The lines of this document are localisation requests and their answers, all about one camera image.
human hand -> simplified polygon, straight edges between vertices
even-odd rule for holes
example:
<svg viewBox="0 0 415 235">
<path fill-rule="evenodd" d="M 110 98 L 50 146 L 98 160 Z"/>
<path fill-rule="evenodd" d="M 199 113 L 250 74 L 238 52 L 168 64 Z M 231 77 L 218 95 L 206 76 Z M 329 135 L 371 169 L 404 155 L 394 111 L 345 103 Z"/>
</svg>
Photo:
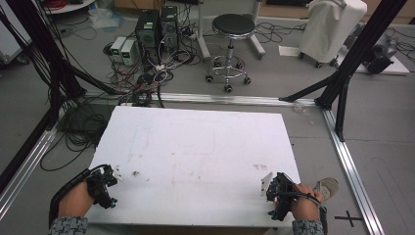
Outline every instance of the human hand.
<svg viewBox="0 0 415 235">
<path fill-rule="evenodd" d="M 296 184 L 296 186 L 297 188 L 295 187 L 295 189 L 297 192 L 309 194 L 316 198 L 319 202 L 324 200 L 323 195 L 320 192 L 312 189 L 310 186 L 303 183 Z M 313 201 L 303 197 L 299 197 L 296 202 L 293 202 L 291 206 L 291 212 L 293 213 L 293 216 L 296 220 L 318 220 L 320 218 L 318 213 L 318 205 Z"/>
<path fill-rule="evenodd" d="M 58 217 L 81 216 L 84 217 L 94 203 L 94 199 L 88 193 L 86 181 L 74 186 L 59 202 Z"/>
</svg>

white cloth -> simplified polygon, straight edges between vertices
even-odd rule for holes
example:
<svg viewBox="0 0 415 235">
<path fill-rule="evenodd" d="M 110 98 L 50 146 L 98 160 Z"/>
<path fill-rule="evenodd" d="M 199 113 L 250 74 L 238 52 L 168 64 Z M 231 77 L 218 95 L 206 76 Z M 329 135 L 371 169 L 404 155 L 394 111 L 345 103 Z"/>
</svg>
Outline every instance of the white cloth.
<svg viewBox="0 0 415 235">
<path fill-rule="evenodd" d="M 360 0 L 312 1 L 300 51 L 319 63 L 329 63 L 366 11 L 366 3 Z"/>
</svg>

sleeve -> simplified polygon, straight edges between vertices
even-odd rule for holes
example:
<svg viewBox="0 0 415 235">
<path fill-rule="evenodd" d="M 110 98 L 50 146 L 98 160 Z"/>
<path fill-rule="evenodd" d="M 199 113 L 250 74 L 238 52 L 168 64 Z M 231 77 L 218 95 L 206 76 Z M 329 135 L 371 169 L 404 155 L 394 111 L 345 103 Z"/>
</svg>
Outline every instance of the sleeve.
<svg viewBox="0 0 415 235">
<path fill-rule="evenodd" d="M 49 235 L 83 235 L 87 226 L 86 217 L 61 217 L 52 222 Z"/>
<path fill-rule="evenodd" d="M 295 235 L 323 235 L 323 225 L 319 220 L 294 220 L 293 231 Z"/>
</svg>

metal stool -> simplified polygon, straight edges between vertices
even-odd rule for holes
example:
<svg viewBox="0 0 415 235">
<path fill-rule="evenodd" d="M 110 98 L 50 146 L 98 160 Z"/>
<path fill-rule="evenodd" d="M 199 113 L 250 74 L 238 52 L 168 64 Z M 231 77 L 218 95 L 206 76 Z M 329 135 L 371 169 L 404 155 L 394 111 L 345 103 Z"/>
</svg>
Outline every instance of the metal stool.
<svg viewBox="0 0 415 235">
<path fill-rule="evenodd" d="M 225 91 L 231 92 L 232 86 L 229 78 L 245 75 L 244 83 L 250 84 L 251 79 L 245 71 L 245 63 L 238 57 L 233 56 L 233 40 L 246 39 L 254 34 L 255 24 L 250 19 L 241 15 L 226 14 L 213 20 L 213 31 L 219 36 L 230 38 L 226 56 L 217 56 L 211 60 L 207 70 L 206 81 L 213 82 L 213 76 L 223 77 L 226 80 Z"/>
</svg>

concrete floor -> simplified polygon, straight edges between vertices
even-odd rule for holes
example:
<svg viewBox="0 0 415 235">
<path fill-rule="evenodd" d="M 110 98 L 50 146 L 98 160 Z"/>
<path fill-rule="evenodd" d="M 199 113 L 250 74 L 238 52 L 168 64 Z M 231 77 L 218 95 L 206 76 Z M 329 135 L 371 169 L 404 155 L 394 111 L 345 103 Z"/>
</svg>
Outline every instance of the concrete floor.
<svg viewBox="0 0 415 235">
<path fill-rule="evenodd" d="M 85 15 L 75 14 L 58 19 L 58 23 L 80 22 Z M 294 26 L 302 24 L 293 21 L 263 19 L 261 22 Z M 89 23 L 77 25 L 86 28 Z M 114 41 L 117 35 L 126 35 L 134 29 L 134 21 L 125 21 L 116 30 L 92 29 L 77 34 L 92 40 L 84 40 L 75 35 L 64 39 L 66 46 L 78 61 L 93 76 L 106 81 L 111 70 L 108 57 L 102 53 L 103 47 Z M 396 27 L 404 33 L 415 35 L 415 26 Z M 294 31 L 277 43 L 264 43 L 266 55 L 262 60 L 252 52 L 246 41 L 235 43 L 235 53 L 246 62 L 253 83 L 244 85 L 242 80 L 234 81 L 234 91 L 223 92 L 219 80 L 207 84 L 205 74 L 208 64 L 199 63 L 173 71 L 174 78 L 161 90 L 163 93 L 207 94 L 221 96 L 284 97 L 293 94 L 332 74 L 335 69 L 323 66 L 316 69 L 311 60 L 297 57 L 281 57 L 278 45 L 299 46 L 301 32 Z M 399 40 L 415 45 L 415 39 L 399 36 Z M 208 48 L 212 54 L 223 53 L 227 41 L 207 37 Z M 415 64 L 396 55 L 406 67 L 415 71 Z M 20 148 L 24 140 L 40 121 L 48 105 L 47 87 L 40 80 L 32 65 L 22 66 L 13 63 L 6 70 L 0 70 L 0 112 L 2 121 L 0 131 L 4 138 L 0 141 L 2 161 L 0 170 Z M 81 82 L 90 92 L 97 91 L 89 84 Z M 317 98 L 317 91 L 305 98 Z M 408 75 L 370 75 L 356 73 L 349 85 L 345 119 L 345 139 L 350 154 L 356 164 L 370 201 L 380 219 L 386 234 L 412 234 L 415 230 L 415 204 L 411 201 L 415 192 L 413 153 L 415 152 L 415 74 Z M 336 154 L 329 129 L 319 108 L 308 108 L 309 116 L 296 113 L 292 108 L 200 105 L 169 103 L 169 108 L 232 110 L 244 112 L 279 113 L 283 115 L 288 134 L 296 156 L 300 178 L 313 185 L 316 180 L 332 176 L 341 183 L 339 194 L 327 202 L 328 221 L 332 234 L 366 234 L 362 221 L 351 225 L 348 220 L 335 219 L 335 216 L 361 217 L 361 212 L 349 188 L 346 176 Z M 336 102 L 333 110 L 336 113 Z M 94 149 L 90 148 L 79 159 L 55 172 L 35 169 L 24 188 L 1 217 L 2 234 L 45 234 L 49 202 L 54 193 L 75 174 L 89 167 Z M 50 167 L 61 165 L 74 157 L 65 144 L 59 144 L 50 153 L 47 164 Z"/>
</svg>

